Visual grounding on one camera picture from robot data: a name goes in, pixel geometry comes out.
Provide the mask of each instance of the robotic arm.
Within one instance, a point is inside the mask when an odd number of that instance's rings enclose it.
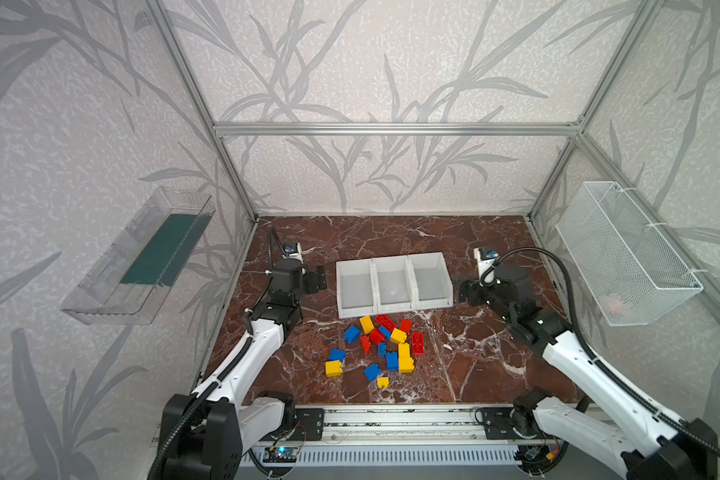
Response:
[[[573,325],[555,311],[538,307],[523,269],[500,262],[519,250],[550,255],[564,271]],[[480,280],[459,283],[459,300],[472,306],[489,305],[507,323],[515,341],[564,373],[618,425],[599,422],[535,389],[514,402],[512,422],[516,431],[562,438],[624,478],[716,478],[718,453],[701,445],[705,442],[717,447],[714,431],[699,419],[684,423],[586,344],[577,331],[570,278],[556,256],[536,247],[513,250],[502,257],[488,248],[478,248],[474,255]]]
[[[295,427],[296,406],[288,394],[269,392],[241,405],[267,360],[302,319],[302,298],[327,288],[326,272],[322,266],[310,272],[301,246],[280,244],[274,229],[268,240],[269,283],[254,307],[246,309],[246,332],[190,395],[176,394],[166,404],[150,480],[229,480],[254,443],[270,432],[280,436]],[[276,264],[272,240],[283,254]]]

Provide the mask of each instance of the three-compartment tray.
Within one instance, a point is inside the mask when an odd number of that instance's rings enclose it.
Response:
[[[336,262],[339,318],[448,308],[453,284],[442,252]]]
[[[158,187],[62,311],[86,324],[149,325],[215,212],[208,194]]]

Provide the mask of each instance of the yellow toy block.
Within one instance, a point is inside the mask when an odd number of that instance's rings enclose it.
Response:
[[[371,321],[370,316],[364,316],[361,318],[360,325],[362,325],[362,330],[365,332],[365,335],[369,334],[371,330],[373,330],[373,322]]]
[[[413,372],[413,359],[411,357],[398,359],[400,362],[400,373],[412,373]]]
[[[340,360],[326,362],[326,376],[339,376],[342,373],[344,373],[344,371],[342,370],[342,362]]]
[[[398,345],[398,358],[409,359],[411,358],[411,344],[401,343]]]
[[[405,339],[408,337],[408,334],[406,332],[403,332],[400,329],[394,329],[392,331],[392,335],[390,337],[391,341],[394,341],[397,344],[405,343]]]

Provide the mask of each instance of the leaf pattern wallpaper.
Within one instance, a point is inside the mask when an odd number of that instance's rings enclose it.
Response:
[[[665,2],[587,134],[720,282],[720,1]],[[554,226],[586,180],[601,177],[578,153],[534,220],[563,255]],[[720,326],[703,304],[691,299],[653,325],[613,328],[576,283],[605,358],[720,435]]]
[[[149,326],[62,300],[157,186],[217,212]],[[251,224],[139,2],[0,2],[0,478],[134,478]]]
[[[217,122],[568,122],[638,2],[165,4]],[[522,214],[564,139],[225,141],[262,212]]]

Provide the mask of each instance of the marble table surface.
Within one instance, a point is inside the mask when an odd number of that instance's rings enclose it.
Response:
[[[442,252],[451,279],[473,278],[477,276],[474,247],[492,246],[503,253],[534,244],[521,216],[263,217],[213,347],[208,372],[242,336],[243,309],[253,305],[266,284],[266,230],[270,225],[282,241],[301,242],[304,261],[311,269],[325,266],[328,290],[304,299],[304,320],[264,366],[246,402],[268,390],[291,393],[298,404],[512,402],[535,386],[564,402],[580,396],[566,376],[516,344],[487,307],[456,304],[449,309],[390,314],[395,323],[408,318],[413,331],[424,333],[424,355],[416,357],[412,374],[390,372],[389,389],[380,390],[363,375],[365,367],[374,362],[387,374],[386,362],[377,356],[376,347],[365,356],[360,341],[347,345],[343,340],[347,327],[355,324],[360,328],[360,322],[338,318],[337,260]],[[537,254],[518,254],[507,263],[528,269],[541,306],[563,312]],[[327,378],[325,361],[332,348],[345,350],[347,357],[343,375]]]

